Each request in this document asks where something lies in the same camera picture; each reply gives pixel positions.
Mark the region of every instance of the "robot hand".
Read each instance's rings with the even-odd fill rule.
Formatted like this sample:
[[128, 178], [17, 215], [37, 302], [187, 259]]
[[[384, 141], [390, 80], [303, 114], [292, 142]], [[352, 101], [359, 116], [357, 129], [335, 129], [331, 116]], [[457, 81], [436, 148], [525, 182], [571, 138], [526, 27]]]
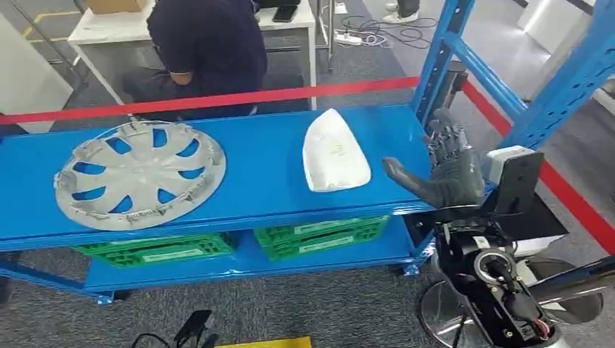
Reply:
[[465, 130], [453, 122], [448, 109], [434, 111], [430, 126], [430, 180], [409, 173], [393, 157], [382, 159], [388, 176], [435, 208], [479, 204], [484, 181], [478, 155], [468, 143]]

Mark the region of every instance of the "yellow floor marking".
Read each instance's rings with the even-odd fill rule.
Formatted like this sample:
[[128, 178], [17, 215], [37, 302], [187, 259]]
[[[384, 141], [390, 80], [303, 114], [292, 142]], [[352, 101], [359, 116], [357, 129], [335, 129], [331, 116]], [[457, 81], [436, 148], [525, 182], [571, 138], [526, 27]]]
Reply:
[[[36, 17], [34, 18], [34, 23], [38, 24], [38, 22], [40, 22], [43, 18], [45, 17], [53, 17], [53, 16], [67, 16], [67, 15], [76, 15], [76, 14], [80, 14], [81, 12], [79, 11], [69, 11], [69, 12], [51, 12], [51, 13], [39, 13], [36, 15]], [[23, 33], [21, 34], [21, 36], [23, 38], [27, 38], [28, 36], [30, 36], [30, 34], [32, 33], [32, 27], [27, 27]]]
[[263, 341], [255, 343], [230, 344], [218, 348], [311, 348], [310, 337], [298, 339], [277, 339], [275, 341]]
[[[49, 40], [51, 40], [51, 42], [58, 42], [58, 41], [66, 41], [68, 40], [68, 38], [49, 38]], [[29, 43], [32, 44], [39, 44], [41, 42], [45, 42], [45, 40], [43, 40], [42, 38], [35, 38], [33, 40], [28, 40]]]

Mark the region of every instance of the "mobile phone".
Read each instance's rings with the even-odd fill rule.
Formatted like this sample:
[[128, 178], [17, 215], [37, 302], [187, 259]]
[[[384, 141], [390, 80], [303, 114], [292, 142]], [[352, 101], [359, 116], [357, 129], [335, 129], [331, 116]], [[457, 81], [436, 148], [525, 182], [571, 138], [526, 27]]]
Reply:
[[278, 7], [278, 10], [273, 15], [272, 21], [284, 23], [291, 22], [295, 12], [297, 12], [297, 5], [282, 5]]

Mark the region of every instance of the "red barrier tape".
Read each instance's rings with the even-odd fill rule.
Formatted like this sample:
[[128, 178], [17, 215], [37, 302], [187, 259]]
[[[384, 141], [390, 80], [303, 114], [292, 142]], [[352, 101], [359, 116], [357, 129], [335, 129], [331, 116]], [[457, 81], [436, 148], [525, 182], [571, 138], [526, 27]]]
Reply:
[[[476, 87], [466, 81], [461, 89], [499, 134], [504, 136], [508, 133], [511, 124], [478, 92]], [[606, 252], [615, 254], [615, 228], [604, 220], [547, 161], [540, 168], [540, 179]]]
[[335, 83], [315, 87], [277, 89], [252, 93], [226, 94], [222, 96], [202, 96], [197, 98], [173, 99], [112, 105], [110, 107], [84, 107], [54, 112], [0, 116], [0, 125], [38, 121], [80, 120], [84, 118], [106, 117], [113, 115], [141, 114], [202, 107], [223, 107], [235, 104], [276, 102], [289, 99], [303, 99], [314, 96], [338, 96], [342, 94], [361, 94], [365, 92], [388, 91], [416, 86], [418, 76], [388, 78], [386, 80]]

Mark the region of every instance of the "blue metal shelf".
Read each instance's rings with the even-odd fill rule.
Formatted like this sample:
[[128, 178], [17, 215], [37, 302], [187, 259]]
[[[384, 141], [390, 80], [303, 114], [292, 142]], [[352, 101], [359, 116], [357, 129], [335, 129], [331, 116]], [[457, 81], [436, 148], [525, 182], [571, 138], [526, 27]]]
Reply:
[[68, 154], [100, 130], [15, 136], [0, 145], [0, 179], [13, 202], [3, 207], [0, 251], [62, 247], [188, 233], [237, 231], [360, 216], [419, 212], [431, 207], [388, 179], [381, 159], [393, 156], [426, 177], [429, 158], [421, 125], [406, 105], [356, 107], [340, 113], [371, 166], [371, 181], [350, 190], [308, 189], [301, 149], [321, 111], [201, 120], [189, 123], [211, 135], [226, 152], [222, 184], [204, 204], [170, 223], [140, 231], [92, 231], [59, 211], [51, 185]]
[[212, 279], [277, 276], [281, 274], [412, 263], [415, 247], [400, 216], [392, 217], [382, 236], [374, 241], [270, 262], [251, 230], [234, 232], [234, 256], [169, 262], [140, 268], [120, 269], [92, 260], [84, 289], [112, 291], [164, 286]]

